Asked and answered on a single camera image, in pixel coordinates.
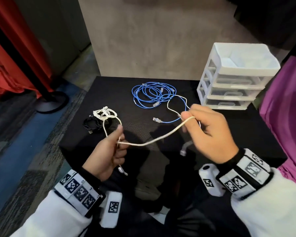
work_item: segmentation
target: gray wall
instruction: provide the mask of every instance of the gray wall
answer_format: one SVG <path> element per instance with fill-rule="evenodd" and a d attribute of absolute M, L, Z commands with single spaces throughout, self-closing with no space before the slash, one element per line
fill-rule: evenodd
<path fill-rule="evenodd" d="M 226 0 L 79 4 L 102 76 L 200 79 L 214 42 L 257 42 Z"/>
<path fill-rule="evenodd" d="M 55 75 L 90 43 L 77 0 L 14 1 L 45 49 Z"/>

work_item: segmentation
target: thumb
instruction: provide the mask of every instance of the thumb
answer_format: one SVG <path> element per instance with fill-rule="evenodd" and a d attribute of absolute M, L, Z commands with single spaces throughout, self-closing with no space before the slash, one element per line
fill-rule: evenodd
<path fill-rule="evenodd" d="M 114 141 L 117 142 L 119 137 L 123 134 L 123 126 L 122 125 L 118 125 L 117 129 L 115 131 L 113 131 L 111 134 L 108 135 L 108 139 L 110 141 Z"/>
<path fill-rule="evenodd" d="M 181 113 L 181 118 L 183 121 L 188 119 L 191 116 L 193 116 L 193 115 L 189 111 L 183 111 Z M 187 128 L 187 131 L 190 133 L 194 142 L 197 142 L 200 139 L 206 137 L 206 134 L 199 127 L 199 124 L 197 123 L 196 119 L 194 119 L 194 118 L 190 119 L 184 125 Z"/>

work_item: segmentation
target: person's right hand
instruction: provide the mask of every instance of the person's right hand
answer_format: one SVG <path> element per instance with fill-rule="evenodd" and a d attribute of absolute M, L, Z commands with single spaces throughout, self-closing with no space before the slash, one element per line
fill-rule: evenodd
<path fill-rule="evenodd" d="M 225 117 L 211 108 L 193 104 L 189 111 L 181 113 L 182 120 L 195 116 L 185 123 L 195 147 L 208 159 L 222 164 L 233 158 L 239 151 Z"/>

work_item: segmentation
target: stand base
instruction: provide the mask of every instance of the stand base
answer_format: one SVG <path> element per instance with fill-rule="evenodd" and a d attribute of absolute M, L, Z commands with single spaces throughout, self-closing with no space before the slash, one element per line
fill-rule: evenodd
<path fill-rule="evenodd" d="M 43 114 L 53 113 L 64 108 L 69 102 L 69 97 L 61 91 L 54 91 L 50 94 L 54 98 L 53 101 L 46 101 L 42 96 L 36 100 L 35 109 L 37 112 Z"/>

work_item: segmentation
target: black pole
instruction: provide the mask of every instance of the black pole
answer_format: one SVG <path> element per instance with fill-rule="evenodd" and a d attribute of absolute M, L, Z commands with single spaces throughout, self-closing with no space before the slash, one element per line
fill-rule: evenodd
<path fill-rule="evenodd" d="M 21 54 L 15 48 L 10 39 L 5 35 L 5 33 L 0 28 L 0 45 L 8 53 L 11 59 L 16 63 L 16 65 L 21 69 L 24 75 L 30 80 L 34 87 L 42 95 L 41 98 L 37 100 L 35 105 L 36 110 L 40 113 L 52 113 L 62 109 L 67 105 L 69 98 L 63 92 L 48 92 L 47 88 L 40 81 L 40 79 L 35 75 L 28 63 L 23 59 Z"/>

